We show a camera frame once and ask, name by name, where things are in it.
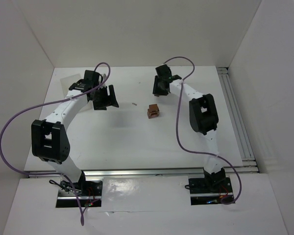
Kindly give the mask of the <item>brown wood block long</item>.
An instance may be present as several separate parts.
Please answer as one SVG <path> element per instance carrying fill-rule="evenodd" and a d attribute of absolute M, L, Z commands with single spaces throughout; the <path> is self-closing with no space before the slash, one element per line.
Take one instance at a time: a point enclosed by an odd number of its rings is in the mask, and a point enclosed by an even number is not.
<path fill-rule="evenodd" d="M 147 111 L 147 116 L 159 116 L 159 114 L 160 114 L 160 111 L 159 112 L 153 112 L 153 113 Z"/>

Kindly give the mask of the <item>white cardboard box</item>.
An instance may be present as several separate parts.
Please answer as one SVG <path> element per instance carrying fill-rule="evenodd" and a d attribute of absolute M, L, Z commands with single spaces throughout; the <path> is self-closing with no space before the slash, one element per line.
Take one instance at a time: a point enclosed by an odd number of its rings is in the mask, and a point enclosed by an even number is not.
<path fill-rule="evenodd" d="M 60 79 L 60 83 L 61 83 L 64 98 L 67 96 L 67 93 L 69 91 L 69 87 L 73 83 L 76 83 L 77 81 L 79 81 L 80 79 L 82 79 L 82 77 L 81 77 L 81 75 L 79 73 Z"/>

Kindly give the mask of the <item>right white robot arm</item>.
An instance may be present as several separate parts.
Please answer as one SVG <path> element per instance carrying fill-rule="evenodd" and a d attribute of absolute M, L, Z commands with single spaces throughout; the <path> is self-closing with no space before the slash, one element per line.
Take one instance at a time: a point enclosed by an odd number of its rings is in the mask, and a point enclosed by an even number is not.
<path fill-rule="evenodd" d="M 198 190 L 200 186 L 213 191 L 218 190 L 225 181 L 226 175 L 221 159 L 218 158 L 219 150 L 216 141 L 217 125 L 219 117 L 211 94 L 203 94 L 191 86 L 185 84 L 179 75 L 173 75 L 168 65 L 156 67 L 156 76 L 152 93 L 155 96 L 174 94 L 179 96 L 179 103 L 188 104 L 190 126 L 199 134 L 203 144 L 201 155 L 204 160 L 204 183 L 197 186 L 189 186 Z"/>

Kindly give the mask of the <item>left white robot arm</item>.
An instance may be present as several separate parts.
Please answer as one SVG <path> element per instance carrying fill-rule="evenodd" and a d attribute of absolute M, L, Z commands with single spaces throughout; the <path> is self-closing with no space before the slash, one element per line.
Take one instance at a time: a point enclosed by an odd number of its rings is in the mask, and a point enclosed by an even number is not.
<path fill-rule="evenodd" d="M 68 87 L 64 101 L 43 120 L 35 120 L 31 125 L 32 154 L 51 165 L 64 179 L 61 186 L 68 190 L 71 184 L 78 191 L 90 187 L 85 173 L 70 158 L 70 143 L 67 129 L 81 109 L 89 103 L 94 110 L 106 110 L 118 102 L 113 85 L 106 86 L 106 74 L 86 70 L 84 77 Z"/>

